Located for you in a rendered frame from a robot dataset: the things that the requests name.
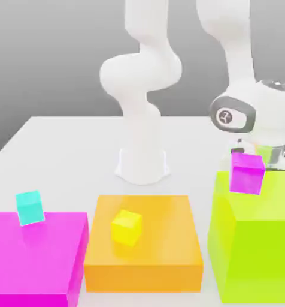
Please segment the small magenta cube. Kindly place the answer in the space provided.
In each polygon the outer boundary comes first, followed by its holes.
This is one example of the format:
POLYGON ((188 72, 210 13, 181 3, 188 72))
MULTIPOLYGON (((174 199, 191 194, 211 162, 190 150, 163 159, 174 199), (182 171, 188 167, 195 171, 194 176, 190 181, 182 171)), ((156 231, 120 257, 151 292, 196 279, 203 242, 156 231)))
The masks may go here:
POLYGON ((260 195, 265 165, 260 155, 232 152, 229 175, 229 191, 260 195))

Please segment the small yellow cube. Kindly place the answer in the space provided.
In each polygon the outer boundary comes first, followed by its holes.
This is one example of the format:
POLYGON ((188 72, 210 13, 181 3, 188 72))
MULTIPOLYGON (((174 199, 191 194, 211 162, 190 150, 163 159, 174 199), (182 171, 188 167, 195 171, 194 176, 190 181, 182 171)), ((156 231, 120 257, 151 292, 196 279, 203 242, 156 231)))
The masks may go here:
POLYGON ((111 239, 122 245, 133 247, 142 233, 143 216, 120 210, 111 223, 111 239))

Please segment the small cyan cube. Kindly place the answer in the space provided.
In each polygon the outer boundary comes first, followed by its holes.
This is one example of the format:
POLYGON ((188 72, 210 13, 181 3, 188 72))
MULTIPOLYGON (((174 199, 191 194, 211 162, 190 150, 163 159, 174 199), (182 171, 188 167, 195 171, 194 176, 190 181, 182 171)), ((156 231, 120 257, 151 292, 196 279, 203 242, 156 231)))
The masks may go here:
POLYGON ((21 226, 45 220, 40 192, 37 190, 16 194, 16 208, 21 226))

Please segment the large lime green box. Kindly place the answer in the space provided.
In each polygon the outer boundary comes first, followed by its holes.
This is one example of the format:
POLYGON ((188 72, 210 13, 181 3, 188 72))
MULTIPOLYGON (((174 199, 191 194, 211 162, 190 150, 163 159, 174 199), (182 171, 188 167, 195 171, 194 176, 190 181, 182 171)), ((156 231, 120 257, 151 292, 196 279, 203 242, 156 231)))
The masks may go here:
POLYGON ((267 172, 260 195, 216 174, 208 253, 223 303, 285 303, 285 171, 267 172))

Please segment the large orange box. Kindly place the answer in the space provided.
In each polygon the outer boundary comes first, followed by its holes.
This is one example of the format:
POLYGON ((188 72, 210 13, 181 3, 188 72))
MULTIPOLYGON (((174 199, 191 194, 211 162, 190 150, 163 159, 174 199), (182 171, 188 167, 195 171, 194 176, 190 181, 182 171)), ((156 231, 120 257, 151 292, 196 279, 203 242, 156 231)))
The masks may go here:
POLYGON ((185 195, 102 195, 98 198, 84 261, 91 293, 198 293, 203 260, 185 195), (120 210, 142 215, 135 246, 111 240, 120 210))

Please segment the large magenta box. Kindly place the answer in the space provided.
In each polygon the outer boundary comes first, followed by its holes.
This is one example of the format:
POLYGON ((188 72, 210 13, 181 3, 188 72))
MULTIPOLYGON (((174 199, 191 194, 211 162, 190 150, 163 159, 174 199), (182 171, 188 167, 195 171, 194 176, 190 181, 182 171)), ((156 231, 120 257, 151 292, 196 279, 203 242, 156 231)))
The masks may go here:
POLYGON ((77 307, 88 241, 85 212, 47 212, 23 227, 0 212, 0 307, 77 307))

